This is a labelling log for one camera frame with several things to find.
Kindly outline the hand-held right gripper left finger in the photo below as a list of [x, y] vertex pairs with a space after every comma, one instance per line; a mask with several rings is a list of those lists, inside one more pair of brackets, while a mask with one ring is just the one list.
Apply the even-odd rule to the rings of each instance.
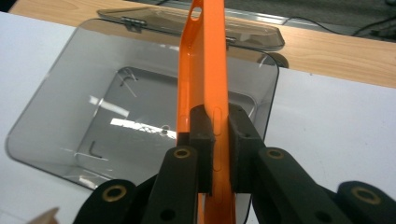
[[190, 130], [164, 156], [142, 224], [198, 222], [198, 195], [212, 191], [215, 135], [203, 105], [194, 107], [190, 118]]

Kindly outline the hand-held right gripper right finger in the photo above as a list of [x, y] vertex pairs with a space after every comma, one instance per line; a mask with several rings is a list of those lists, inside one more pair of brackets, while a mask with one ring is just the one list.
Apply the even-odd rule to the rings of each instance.
[[260, 224], [352, 224], [287, 151], [264, 144], [239, 105], [229, 105], [229, 134], [232, 189], [251, 195]]

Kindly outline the orange phone case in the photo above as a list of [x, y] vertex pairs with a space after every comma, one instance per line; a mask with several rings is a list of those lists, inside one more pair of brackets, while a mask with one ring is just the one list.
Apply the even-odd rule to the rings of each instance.
[[192, 0], [179, 45], [177, 132], [192, 127], [190, 111], [202, 105], [215, 136], [209, 173], [212, 191], [198, 203], [200, 224], [235, 224], [230, 181], [229, 106], [224, 0]]

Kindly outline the transparent grey storage box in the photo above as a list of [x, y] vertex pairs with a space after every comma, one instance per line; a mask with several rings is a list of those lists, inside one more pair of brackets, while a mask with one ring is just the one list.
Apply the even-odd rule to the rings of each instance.
[[155, 7], [107, 9], [73, 33], [11, 129], [9, 156], [94, 189], [140, 184], [166, 151], [189, 145], [204, 163], [215, 135], [202, 105], [177, 128], [178, 45], [189, 14]]

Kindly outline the white table mat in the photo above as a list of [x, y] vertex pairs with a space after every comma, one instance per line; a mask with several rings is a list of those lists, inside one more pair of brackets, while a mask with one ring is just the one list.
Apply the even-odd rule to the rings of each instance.
[[[71, 26], [0, 12], [0, 224], [53, 207], [71, 224], [90, 192], [12, 160], [12, 125], [73, 33]], [[280, 71], [265, 143], [287, 150], [322, 186], [358, 180], [396, 200], [396, 89]]]

